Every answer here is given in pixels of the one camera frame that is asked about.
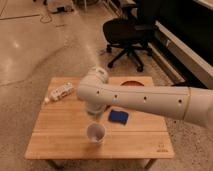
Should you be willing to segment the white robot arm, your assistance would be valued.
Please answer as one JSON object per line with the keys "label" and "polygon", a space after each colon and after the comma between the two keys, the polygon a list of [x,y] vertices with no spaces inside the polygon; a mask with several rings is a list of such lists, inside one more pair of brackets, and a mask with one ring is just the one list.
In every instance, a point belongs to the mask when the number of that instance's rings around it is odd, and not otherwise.
{"label": "white robot arm", "polygon": [[77,96],[87,111],[106,105],[183,120],[213,131],[213,90],[176,86],[121,86],[108,83],[105,69],[93,67],[79,82]]}

